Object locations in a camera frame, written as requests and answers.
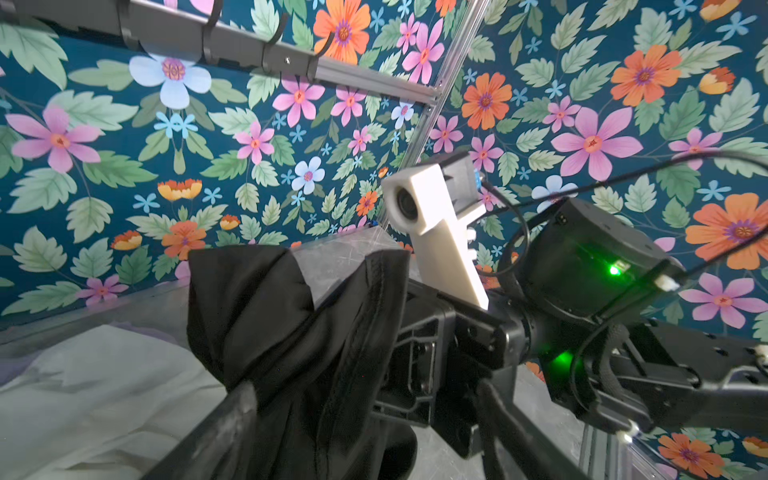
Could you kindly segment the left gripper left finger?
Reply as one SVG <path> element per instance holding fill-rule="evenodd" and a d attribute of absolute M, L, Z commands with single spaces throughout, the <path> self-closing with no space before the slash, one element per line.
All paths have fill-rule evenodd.
<path fill-rule="evenodd" d="M 244 479 L 257 420 L 256 391 L 252 382 L 244 381 L 142 478 Z"/>

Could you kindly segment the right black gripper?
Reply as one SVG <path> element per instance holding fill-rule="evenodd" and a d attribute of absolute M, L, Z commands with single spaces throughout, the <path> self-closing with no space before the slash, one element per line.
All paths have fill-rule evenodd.
<path fill-rule="evenodd" d="M 512 397 L 531 348 L 531 311 L 492 291 L 486 309 L 412 280 L 374 417 L 432 428 L 460 457 L 481 450 L 476 388 Z"/>

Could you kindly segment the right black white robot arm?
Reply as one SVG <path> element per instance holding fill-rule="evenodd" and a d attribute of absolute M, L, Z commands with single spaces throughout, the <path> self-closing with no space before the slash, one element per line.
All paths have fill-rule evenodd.
<path fill-rule="evenodd" d="M 551 399 L 610 434 L 766 430 L 765 347 L 647 316 L 683 272 L 623 222 L 578 199 L 558 202 L 500 288 L 485 291 L 460 213 L 422 206 L 404 188 L 393 211 L 414 234 L 421 278 L 408 286 L 377 417 L 430 426 L 473 456 L 485 411 L 479 384 L 510 405 L 515 368 L 536 359 Z"/>

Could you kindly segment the black cloth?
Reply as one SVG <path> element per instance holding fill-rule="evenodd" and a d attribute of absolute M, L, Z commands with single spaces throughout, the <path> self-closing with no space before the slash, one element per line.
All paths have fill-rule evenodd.
<path fill-rule="evenodd" d="M 191 253 L 189 346 L 225 388 L 255 388 L 249 478 L 409 477 L 415 433 L 372 416 L 404 313 L 409 262 L 403 250 L 369 254 L 315 304 L 288 249 Z"/>

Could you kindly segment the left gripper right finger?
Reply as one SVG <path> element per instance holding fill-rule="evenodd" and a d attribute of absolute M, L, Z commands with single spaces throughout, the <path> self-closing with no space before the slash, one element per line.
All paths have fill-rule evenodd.
<path fill-rule="evenodd" d="M 579 469 L 487 379 L 476 387 L 476 413 L 488 479 L 585 479 Z"/>

